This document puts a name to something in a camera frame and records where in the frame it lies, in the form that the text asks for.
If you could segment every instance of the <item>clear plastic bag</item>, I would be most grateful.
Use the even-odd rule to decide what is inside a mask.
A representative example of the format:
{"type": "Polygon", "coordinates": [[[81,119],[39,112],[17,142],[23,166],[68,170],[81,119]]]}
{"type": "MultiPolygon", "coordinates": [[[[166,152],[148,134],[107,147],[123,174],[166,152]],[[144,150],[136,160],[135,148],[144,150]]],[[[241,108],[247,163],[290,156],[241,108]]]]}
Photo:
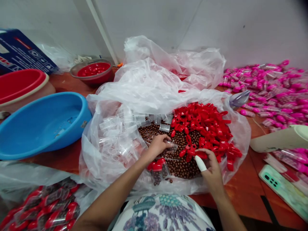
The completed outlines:
{"type": "MultiPolygon", "coordinates": [[[[11,209],[22,205],[39,186],[50,186],[68,177],[78,184],[82,183],[78,175],[68,172],[30,163],[0,161],[0,220],[11,209]]],[[[85,185],[79,187],[74,196],[81,209],[80,215],[91,205],[97,194],[97,191],[85,185]]]]}
{"type": "Polygon", "coordinates": [[[223,76],[225,58],[219,49],[208,48],[201,52],[181,51],[168,54],[145,36],[128,38],[124,44],[125,64],[152,59],[158,66],[186,77],[183,81],[202,90],[214,89],[223,76]]]}
{"type": "MultiPolygon", "coordinates": [[[[123,122],[125,118],[137,112],[168,115],[174,109],[196,101],[204,105],[213,103],[218,111],[229,112],[224,116],[224,119],[232,121],[229,127],[234,136],[233,141],[235,146],[243,153],[243,156],[234,163],[234,172],[227,170],[226,158],[220,163],[224,184],[232,178],[247,155],[251,128],[244,116],[231,109],[229,94],[217,90],[204,89],[200,91],[194,86],[180,81],[176,75],[158,66],[150,58],[126,64],[116,72],[116,77],[117,82],[106,83],[98,89],[97,95],[88,95],[87,97],[94,116],[82,135],[82,152],[79,163],[80,176],[85,184],[98,191],[106,189],[147,148],[137,130],[135,121],[131,124],[135,123],[136,126],[131,130],[124,126],[123,133],[130,134],[128,137],[134,143],[136,152],[128,153],[125,156],[121,155],[116,148],[119,139],[117,137],[114,137],[114,140],[111,137],[103,137],[100,133],[99,124],[105,118],[119,116],[123,122]],[[178,90],[183,88],[186,89],[186,92],[178,93],[178,90]],[[104,146],[99,145],[99,141],[102,139],[111,140],[110,146],[114,147],[113,154],[110,153],[109,146],[104,148],[104,146]],[[112,157],[114,155],[121,158],[114,159],[112,157]]],[[[192,180],[175,178],[172,184],[162,181],[160,187],[154,187],[150,174],[144,171],[128,199],[150,192],[190,195],[207,192],[207,190],[206,184],[200,177],[192,180]]]]}

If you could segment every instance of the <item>floral dress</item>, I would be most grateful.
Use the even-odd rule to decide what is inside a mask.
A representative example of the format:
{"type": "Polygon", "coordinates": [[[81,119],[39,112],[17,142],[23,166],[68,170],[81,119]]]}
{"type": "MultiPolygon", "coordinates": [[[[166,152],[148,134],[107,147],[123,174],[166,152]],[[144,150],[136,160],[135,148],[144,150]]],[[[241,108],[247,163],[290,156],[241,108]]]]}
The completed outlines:
{"type": "Polygon", "coordinates": [[[180,195],[150,195],[129,201],[113,231],[214,230],[203,209],[180,195]]]}

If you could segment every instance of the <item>mint green phone case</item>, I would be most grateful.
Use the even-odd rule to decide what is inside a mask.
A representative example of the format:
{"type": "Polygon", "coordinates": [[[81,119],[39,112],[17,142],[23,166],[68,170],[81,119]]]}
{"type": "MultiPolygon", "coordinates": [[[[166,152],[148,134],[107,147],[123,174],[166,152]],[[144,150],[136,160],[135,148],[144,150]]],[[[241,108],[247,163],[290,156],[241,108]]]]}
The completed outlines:
{"type": "Polygon", "coordinates": [[[259,177],[308,223],[308,197],[270,165],[264,165],[259,177]]]}

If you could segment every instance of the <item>cardboard box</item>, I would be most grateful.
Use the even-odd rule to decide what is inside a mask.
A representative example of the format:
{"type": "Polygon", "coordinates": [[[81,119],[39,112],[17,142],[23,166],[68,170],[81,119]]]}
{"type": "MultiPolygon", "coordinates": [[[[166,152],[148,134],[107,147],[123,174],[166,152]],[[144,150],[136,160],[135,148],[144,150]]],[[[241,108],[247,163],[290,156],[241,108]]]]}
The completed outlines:
{"type": "Polygon", "coordinates": [[[0,74],[23,69],[51,74],[59,68],[20,30],[0,28],[0,74]]]}

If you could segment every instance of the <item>red bowl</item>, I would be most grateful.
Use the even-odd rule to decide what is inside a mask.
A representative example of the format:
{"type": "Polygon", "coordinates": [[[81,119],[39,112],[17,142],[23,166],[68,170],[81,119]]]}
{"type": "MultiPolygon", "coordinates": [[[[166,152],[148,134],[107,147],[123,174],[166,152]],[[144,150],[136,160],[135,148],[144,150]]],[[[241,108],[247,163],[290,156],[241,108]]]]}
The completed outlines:
{"type": "Polygon", "coordinates": [[[87,85],[102,85],[112,82],[115,77],[111,63],[105,59],[92,59],[76,64],[70,73],[87,85]]]}
{"type": "Polygon", "coordinates": [[[41,70],[26,69],[0,76],[0,104],[14,100],[36,89],[45,80],[41,70]]]}

